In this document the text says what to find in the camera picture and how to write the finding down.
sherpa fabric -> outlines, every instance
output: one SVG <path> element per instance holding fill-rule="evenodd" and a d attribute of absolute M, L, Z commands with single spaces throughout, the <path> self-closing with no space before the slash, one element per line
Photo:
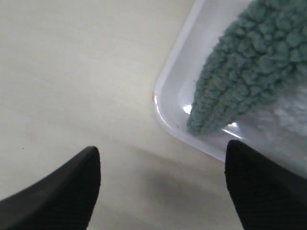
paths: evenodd
<path fill-rule="evenodd" d="M 307 76 L 307 0 L 256 0 L 207 58 L 190 132 L 212 133 Z"/>

beige surface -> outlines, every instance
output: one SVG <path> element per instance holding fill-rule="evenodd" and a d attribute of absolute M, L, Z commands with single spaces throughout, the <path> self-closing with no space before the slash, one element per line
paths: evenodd
<path fill-rule="evenodd" d="M 0 0 L 0 198 L 87 145 L 92 230 L 240 225 L 223 164 L 165 133 L 151 93 L 193 0 Z"/>

textured teal fabric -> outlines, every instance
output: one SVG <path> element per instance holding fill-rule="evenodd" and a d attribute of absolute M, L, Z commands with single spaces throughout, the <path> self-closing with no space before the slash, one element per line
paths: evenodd
<path fill-rule="evenodd" d="M 188 120 L 212 133 L 307 77 L 307 0 L 256 0 L 207 58 Z"/>

